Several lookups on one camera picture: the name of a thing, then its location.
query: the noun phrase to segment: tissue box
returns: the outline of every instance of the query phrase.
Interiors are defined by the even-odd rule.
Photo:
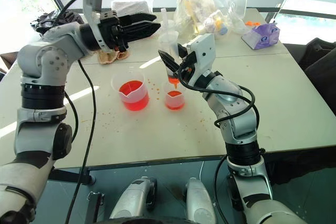
[[[253,28],[241,38],[252,49],[272,46],[279,41],[280,29],[276,23],[264,24]]]

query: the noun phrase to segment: table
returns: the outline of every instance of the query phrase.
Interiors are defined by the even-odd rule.
[[[249,9],[246,19],[260,22],[262,17],[255,9]],[[187,91],[186,106],[181,111],[170,111],[164,106],[161,84],[166,74],[161,61],[141,69],[149,88],[149,105],[139,112],[123,107],[110,86],[112,74],[129,67],[139,68],[157,57],[155,45],[153,38],[132,42],[131,56],[111,65],[98,64],[96,57],[83,60],[97,89],[96,129],[87,161],[91,169],[218,158],[226,153],[221,133],[213,125],[215,114],[200,93]],[[238,35],[231,34],[227,41],[216,43],[216,52],[213,70],[248,87],[256,96],[260,147],[267,152],[279,152],[335,144],[335,116],[280,42],[270,48],[251,50]],[[4,135],[4,128],[16,121],[20,74],[19,67],[14,66],[0,83],[0,93],[7,92],[0,96],[0,133],[3,135],[0,165],[14,158],[14,132]],[[67,79],[68,94],[88,88],[78,64],[73,65]],[[79,132],[70,154],[57,161],[56,168],[81,166],[88,142],[93,111],[90,92],[73,102],[79,114]],[[69,105],[67,109],[65,123],[74,128]]]

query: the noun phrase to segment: window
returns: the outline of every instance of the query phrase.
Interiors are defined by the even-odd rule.
[[[53,0],[0,0],[0,6],[0,54],[19,51],[37,39],[39,34],[30,27],[30,22],[57,9]]]
[[[286,0],[282,8],[336,15],[336,0]],[[281,29],[280,40],[283,43],[305,45],[316,37],[328,42],[336,41],[336,19],[278,14],[275,20]]]

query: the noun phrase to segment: measuring beaker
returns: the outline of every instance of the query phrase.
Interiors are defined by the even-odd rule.
[[[163,84],[164,104],[170,110],[179,110],[185,104],[184,94],[186,88],[180,83],[171,84],[166,82]]]
[[[111,85],[119,93],[125,107],[132,111],[142,110],[149,101],[144,75],[136,70],[116,73]]]

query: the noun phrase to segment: table leg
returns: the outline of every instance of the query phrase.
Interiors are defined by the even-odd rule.
[[[49,174],[48,180],[77,183],[78,178],[79,173],[72,173],[66,170],[53,169]],[[95,181],[96,181],[95,178],[93,176],[90,176],[90,170],[85,168],[80,182],[83,185],[93,185]]]
[[[88,209],[86,211],[85,224],[97,222],[99,207],[104,203],[104,194],[90,192],[88,195]]]

